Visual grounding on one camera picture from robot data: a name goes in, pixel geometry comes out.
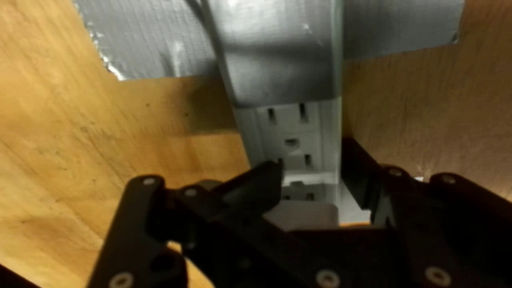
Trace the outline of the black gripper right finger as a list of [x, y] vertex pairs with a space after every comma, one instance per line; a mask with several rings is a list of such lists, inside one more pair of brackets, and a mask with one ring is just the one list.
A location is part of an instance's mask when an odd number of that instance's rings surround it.
[[361, 210], [390, 210], [385, 170], [353, 139], [342, 139], [340, 179]]

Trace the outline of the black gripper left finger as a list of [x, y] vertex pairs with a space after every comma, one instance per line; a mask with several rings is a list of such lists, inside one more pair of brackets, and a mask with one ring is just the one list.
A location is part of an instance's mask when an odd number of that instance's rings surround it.
[[222, 210], [217, 219], [239, 219], [243, 224], [260, 219], [281, 199], [283, 165], [263, 162], [219, 184], [212, 192]]

